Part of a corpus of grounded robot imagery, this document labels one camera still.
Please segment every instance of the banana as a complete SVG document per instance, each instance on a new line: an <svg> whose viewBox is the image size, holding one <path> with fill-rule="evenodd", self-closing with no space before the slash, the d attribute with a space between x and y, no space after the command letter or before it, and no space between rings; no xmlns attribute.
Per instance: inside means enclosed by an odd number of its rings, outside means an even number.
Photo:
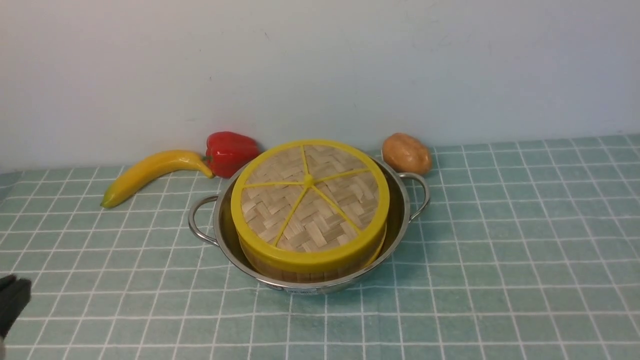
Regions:
<svg viewBox="0 0 640 360"><path fill-rule="evenodd" d="M199 170L209 179L214 176L197 152L187 150L158 152L133 165L115 179L104 193L100 205L103 208L118 206L149 182L176 170Z"/></svg>

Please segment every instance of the white wall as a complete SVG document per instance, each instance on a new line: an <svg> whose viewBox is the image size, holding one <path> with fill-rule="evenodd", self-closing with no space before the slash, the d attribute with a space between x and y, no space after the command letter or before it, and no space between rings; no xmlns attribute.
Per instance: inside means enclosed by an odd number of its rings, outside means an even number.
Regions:
<svg viewBox="0 0 640 360"><path fill-rule="evenodd" d="M0 169L640 131L638 0L7 0Z"/></svg>

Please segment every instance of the green checkered tablecloth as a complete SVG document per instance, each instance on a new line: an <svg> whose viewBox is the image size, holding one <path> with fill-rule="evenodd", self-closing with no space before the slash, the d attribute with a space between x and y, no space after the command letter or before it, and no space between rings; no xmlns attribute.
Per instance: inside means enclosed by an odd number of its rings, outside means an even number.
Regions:
<svg viewBox="0 0 640 360"><path fill-rule="evenodd" d="M0 275L34 284L8 359L638 360L640 135L433 153L392 258L311 297L189 232L220 179L175 172L105 210L123 167L0 176Z"/></svg>

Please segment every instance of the yellow plastic rim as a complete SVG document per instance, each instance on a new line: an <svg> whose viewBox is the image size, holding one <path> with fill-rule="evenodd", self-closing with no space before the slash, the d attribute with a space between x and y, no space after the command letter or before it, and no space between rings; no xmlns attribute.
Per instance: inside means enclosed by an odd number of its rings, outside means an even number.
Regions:
<svg viewBox="0 0 640 360"><path fill-rule="evenodd" d="M264 160L269 159L276 153L292 147L303 147L304 145L323 145L334 147L355 156L364 163L378 184L378 208L371 219L371 223L363 230L356 228L359 232L358 236L349 243L335 249L321 252L291 252L279 249L258 237L244 219L241 201L242 191L245 189L246 182L253 171L262 164ZM353 171L345 172L343 174L346 176L352 173ZM307 191L315 191L309 190L314 186L310 186L306 180L307 179L301 183L295 183L305 187L302 194ZM366 250L367 246L370 245L372 241L382 240L381 236L384 234L390 204L389 197L387 180L385 179L382 170L380 170L375 161L362 151L344 143L329 140L300 140L297 142L285 143L265 151L247 165L237 178L236 185L234 186L231 194L231 217L233 218L240 240L248 247L248 250L254 256L259 257L269 266L290 272L325 272L347 266L354 261L358 261L362 256L362 252ZM288 219L283 225L283 230L287 224Z"/></svg>

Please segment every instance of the pot handle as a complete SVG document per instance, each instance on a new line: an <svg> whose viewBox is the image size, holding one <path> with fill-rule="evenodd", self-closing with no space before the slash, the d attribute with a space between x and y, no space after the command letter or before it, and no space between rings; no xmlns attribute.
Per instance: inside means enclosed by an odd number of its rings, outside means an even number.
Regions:
<svg viewBox="0 0 640 360"><path fill-rule="evenodd" d="M401 172L398 174L398 176L400 178L408 178L408 179L417 181L420 184L420 186L422 186L422 188L424 189L424 201L422 202L422 205L420 205L418 210L416 210L409 217L409 222L411 222L413 221L413 219L419 217L420 214L424 211L424 209L426 209L427 206L429 206L429 203L431 202L431 192L429 191L429 185L427 184L427 181L424 179L424 177L418 174L415 174L413 172Z"/></svg>
<svg viewBox="0 0 640 360"><path fill-rule="evenodd" d="M218 241L215 238L212 238L211 236L203 233L200 229L198 229L198 226L196 225L196 211L200 209L200 206L203 206L204 204L208 204L210 202L214 202L216 200L218 200L218 196L211 195L195 203L193 207L191 207L191 210L189 210L188 220L189 220L189 230L191 230L191 232L196 237L198 237L200 240L208 244L219 247L220 245L218 245Z"/></svg>

